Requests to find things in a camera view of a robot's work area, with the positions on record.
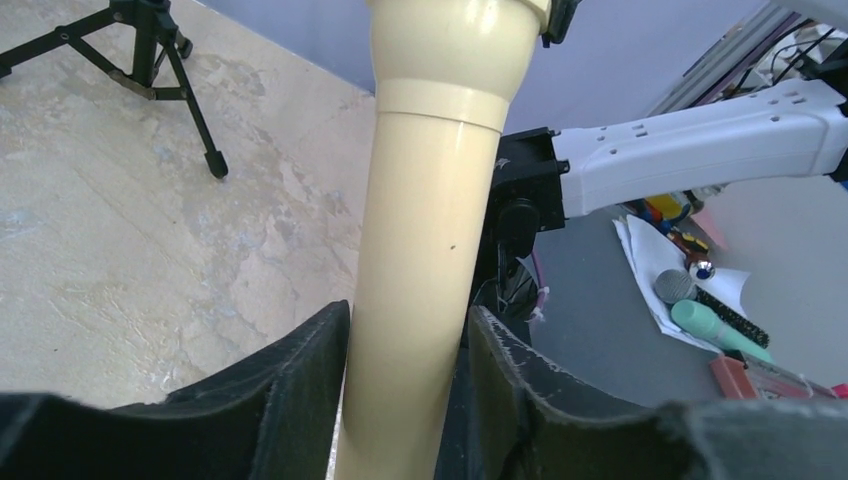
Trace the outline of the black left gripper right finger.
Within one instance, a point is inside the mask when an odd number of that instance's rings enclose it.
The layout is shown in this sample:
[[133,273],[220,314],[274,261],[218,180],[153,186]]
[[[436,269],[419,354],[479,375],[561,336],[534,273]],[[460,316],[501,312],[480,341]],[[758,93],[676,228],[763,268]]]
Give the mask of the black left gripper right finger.
[[843,400],[643,408],[578,380],[483,307],[470,371],[490,479],[843,479]]

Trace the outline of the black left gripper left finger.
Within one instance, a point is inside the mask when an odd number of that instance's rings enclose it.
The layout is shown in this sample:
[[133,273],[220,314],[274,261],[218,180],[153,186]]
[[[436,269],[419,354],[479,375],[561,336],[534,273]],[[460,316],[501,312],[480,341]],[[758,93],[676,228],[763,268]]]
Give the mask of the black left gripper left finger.
[[344,301],[154,404],[1,398],[5,479],[321,479],[350,325]]

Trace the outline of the black tripod microphone stand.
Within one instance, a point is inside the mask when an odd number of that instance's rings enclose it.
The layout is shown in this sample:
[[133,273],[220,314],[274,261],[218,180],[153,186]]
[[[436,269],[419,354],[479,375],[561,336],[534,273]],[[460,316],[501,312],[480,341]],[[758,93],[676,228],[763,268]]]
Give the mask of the black tripod microphone stand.
[[[194,44],[170,13],[169,1],[112,0],[108,7],[1,53],[1,76],[22,63],[69,46],[123,88],[150,101],[182,101],[192,116],[211,175],[225,178],[228,165],[215,146],[193,91],[184,61]],[[125,72],[90,45],[85,37],[113,24],[132,28],[134,47],[131,71]]]

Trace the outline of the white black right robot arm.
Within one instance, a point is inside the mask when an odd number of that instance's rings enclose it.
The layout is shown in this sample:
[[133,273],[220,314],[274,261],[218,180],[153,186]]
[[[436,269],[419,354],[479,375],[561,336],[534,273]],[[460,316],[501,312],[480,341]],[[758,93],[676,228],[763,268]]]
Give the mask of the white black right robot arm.
[[809,50],[764,89],[640,121],[505,135],[472,291],[493,306],[536,235],[616,204],[774,177],[847,178],[847,48]]

